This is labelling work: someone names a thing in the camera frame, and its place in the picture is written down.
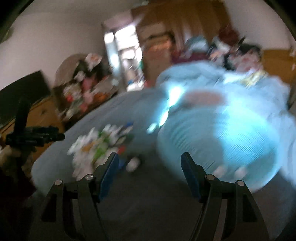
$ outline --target wooden wardrobe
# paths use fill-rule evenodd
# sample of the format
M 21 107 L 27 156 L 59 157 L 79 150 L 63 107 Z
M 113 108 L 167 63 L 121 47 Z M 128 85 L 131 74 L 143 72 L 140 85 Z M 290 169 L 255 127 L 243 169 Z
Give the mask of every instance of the wooden wardrobe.
M 202 34 L 211 42 L 218 30 L 230 23 L 222 2 L 199 0 L 152 1 L 131 10 L 140 45 L 144 27 L 163 23 L 166 31 L 173 31 L 178 49 L 194 35 Z
M 134 8 L 131 13 L 142 50 L 149 37 L 146 33 L 147 29 L 151 26 L 161 25 L 164 32 L 173 32 L 176 48 L 182 50 L 188 39 L 199 34 L 211 42 L 213 37 L 218 35 L 219 29 L 230 23 L 223 3 L 217 0 L 158 0 L 146 6 Z M 172 64 L 169 51 L 158 55 L 157 58 L 151 58 L 145 52 L 143 53 L 143 72 L 151 87 L 155 85 L 158 75 Z

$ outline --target ceiling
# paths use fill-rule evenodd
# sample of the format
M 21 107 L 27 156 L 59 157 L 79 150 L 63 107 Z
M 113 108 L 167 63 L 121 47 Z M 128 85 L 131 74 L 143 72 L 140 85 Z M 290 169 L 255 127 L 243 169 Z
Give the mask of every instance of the ceiling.
M 133 17 L 131 15 L 131 11 L 125 11 L 119 14 L 116 14 L 112 18 L 109 18 L 104 21 L 104 25 L 109 29 L 113 31 L 117 31 L 130 23 L 133 22 Z
M 102 22 L 141 2 L 142 0 L 34 0 L 23 15 L 42 12 L 73 13 Z

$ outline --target pink item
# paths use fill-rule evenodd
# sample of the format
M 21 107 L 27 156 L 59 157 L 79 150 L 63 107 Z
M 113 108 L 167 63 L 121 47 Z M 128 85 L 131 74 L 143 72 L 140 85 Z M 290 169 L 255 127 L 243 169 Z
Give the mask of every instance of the pink item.
M 82 103 L 79 108 L 81 110 L 82 113 L 86 112 L 87 111 L 87 104 L 86 103 Z
M 92 85 L 93 85 L 93 79 L 85 78 L 82 81 L 82 92 L 89 91 L 91 89 Z
M 209 106 L 209 105 L 224 105 L 223 96 L 218 93 L 207 91 L 189 91 L 183 98 L 186 105 L 190 106 Z
M 85 103 L 91 104 L 94 101 L 94 95 L 90 91 L 86 91 L 83 93 L 83 99 Z
M 192 53 L 188 58 L 183 56 L 182 53 L 174 53 L 172 54 L 172 62 L 173 64 L 181 64 L 199 60 L 208 60 L 206 53 Z

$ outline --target clutter of items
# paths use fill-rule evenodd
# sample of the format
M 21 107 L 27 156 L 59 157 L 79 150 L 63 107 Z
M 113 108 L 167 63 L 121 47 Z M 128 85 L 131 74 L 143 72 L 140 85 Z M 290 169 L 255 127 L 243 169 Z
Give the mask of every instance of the clutter of items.
M 151 80 L 151 86 L 155 85 L 161 72 L 174 64 L 204 60 L 235 71 L 235 81 L 250 87 L 267 74 L 261 57 L 261 47 L 249 43 L 246 37 L 239 39 L 238 32 L 230 24 L 220 29 L 211 43 L 202 35 L 193 36 L 187 40 L 182 50 L 176 48 L 176 40 L 171 31 L 150 36 L 145 42 L 143 54 L 146 78 Z
M 72 78 L 53 89 L 61 119 L 80 119 L 116 94 L 118 85 L 102 57 L 88 54 L 77 61 Z
M 73 157 L 73 177 L 80 180 L 95 169 L 105 164 L 112 152 L 119 154 L 120 169 L 126 168 L 133 172 L 141 163 L 138 157 L 127 157 L 126 146 L 133 140 L 133 123 L 126 123 L 122 126 L 106 125 L 103 130 L 91 129 L 88 135 L 79 136 L 71 146 L 68 155 Z

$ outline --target wooden furniture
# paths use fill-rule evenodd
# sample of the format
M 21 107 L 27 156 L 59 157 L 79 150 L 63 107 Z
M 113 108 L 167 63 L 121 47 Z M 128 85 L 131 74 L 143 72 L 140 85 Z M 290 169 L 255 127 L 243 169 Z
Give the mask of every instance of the wooden furniture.
M 296 57 L 290 56 L 290 50 L 264 50 L 262 63 L 270 75 L 278 75 L 284 82 L 294 84 L 296 78 Z
M 194 35 L 202 34 L 208 41 L 218 30 L 230 23 L 226 9 L 220 1 L 173 0 L 151 3 L 131 10 L 140 45 L 143 29 L 149 25 L 163 23 L 166 31 L 173 31 L 178 49 Z
M 75 125 L 79 120 L 81 120 L 88 113 L 90 113 L 94 109 L 98 108 L 99 106 L 101 106 L 102 104 L 104 104 L 105 102 L 107 102 L 108 100 L 110 100 L 111 98 L 113 98 L 116 95 L 118 95 L 118 90 L 114 88 L 113 90 L 111 90 L 110 93 L 108 93 L 108 95 L 104 94 L 102 96 L 103 98 L 101 101 L 94 102 L 91 105 L 89 105 L 85 112 L 83 112 L 83 113 L 79 112 L 79 113 L 73 115 L 70 119 L 68 119 L 66 117 L 63 118 L 61 121 L 62 121 L 63 126 L 65 128 L 65 131 L 69 130 L 73 125 Z
M 47 97 L 31 108 L 27 126 L 55 126 L 60 132 L 64 132 L 64 126 L 56 115 L 56 107 L 52 97 Z M 10 121 L 5 127 L 0 130 L 1 137 L 5 140 L 7 134 L 13 131 L 15 119 Z M 37 147 L 37 151 L 33 153 L 35 161 L 52 143 L 45 144 L 44 147 Z
M 33 105 L 50 95 L 41 71 L 29 74 L 0 90 L 0 129 L 15 118 L 21 98 Z
M 160 53 L 160 58 L 145 56 L 147 37 L 164 31 L 174 33 L 177 50 L 182 50 L 185 42 L 202 34 L 211 42 L 219 29 L 230 23 L 226 9 L 220 1 L 172 0 L 156 1 L 131 10 L 133 21 L 143 53 L 144 75 L 149 86 L 154 86 L 158 75 L 171 65 L 169 51 Z

